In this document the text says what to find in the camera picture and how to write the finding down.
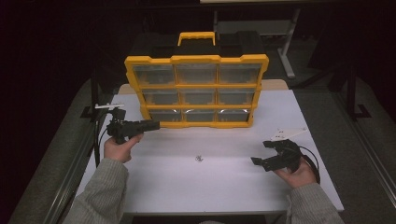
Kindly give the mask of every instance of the white table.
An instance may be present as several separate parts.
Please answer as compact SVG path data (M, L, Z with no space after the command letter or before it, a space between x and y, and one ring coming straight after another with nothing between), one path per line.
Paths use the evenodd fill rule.
M125 104L126 120L142 119L135 94L116 95L113 103ZM307 125L292 91L263 91L251 128L163 128L147 132L133 148L133 159L125 163L130 178L124 212L152 216L285 211L290 187L273 172L253 165L250 157L275 156L276 152L265 148L262 141L269 140L278 128L303 127ZM344 210L309 130L290 140L316 154L321 186L336 209ZM92 154L78 194L94 170Z

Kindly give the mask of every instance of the black cable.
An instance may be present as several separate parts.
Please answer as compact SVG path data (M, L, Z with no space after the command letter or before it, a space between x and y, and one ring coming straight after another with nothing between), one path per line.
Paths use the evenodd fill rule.
M319 162L318 162L318 158L315 156L315 154L314 154L311 150L309 150L308 148L306 148L306 147L300 147L300 148L303 148L303 149L309 151L309 152L312 154L312 156L314 156L315 161L317 162L317 168L318 168L318 171L319 171Z
M103 135L105 135L106 131L107 131L107 128L105 128L105 130L102 132L102 135L100 136L99 146L100 146L100 142L102 142Z
M100 162L100 152L99 152L100 141L98 142L99 123L100 123L100 120L102 119L102 116L106 115L106 114L110 114L110 112L107 111L106 113L103 113L100 116L98 116L98 118L95 120L95 128L93 130L93 135L94 135L94 137L93 137L93 151L94 151L94 155L95 155L96 167L98 167L99 162Z

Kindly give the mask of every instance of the gray sleeve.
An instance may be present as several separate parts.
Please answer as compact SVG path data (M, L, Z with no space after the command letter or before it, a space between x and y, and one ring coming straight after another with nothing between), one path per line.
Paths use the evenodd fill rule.
M119 223L127 179L128 170L121 162L103 159L64 223Z
M291 191L287 223L344 223L319 184L310 184Z

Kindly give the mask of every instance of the organizer handle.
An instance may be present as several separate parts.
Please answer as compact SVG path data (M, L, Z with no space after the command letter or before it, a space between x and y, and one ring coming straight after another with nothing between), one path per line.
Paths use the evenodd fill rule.
M180 33L177 45L181 45L183 39L212 39L213 46L215 46L215 32L184 32Z

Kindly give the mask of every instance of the person's hand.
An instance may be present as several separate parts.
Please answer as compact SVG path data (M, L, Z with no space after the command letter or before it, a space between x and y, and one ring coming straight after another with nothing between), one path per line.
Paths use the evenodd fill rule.
M109 158L114 161L120 161L125 163L131 160L131 148L140 142L143 138L143 134L139 134L129 139L127 142L118 145L116 139L111 137L105 141L105 158Z
M306 163L303 158L300 158L300 167L298 170L291 174L291 171L275 170L280 178L286 181L292 188L296 189L304 185L317 183L314 172L311 167Z

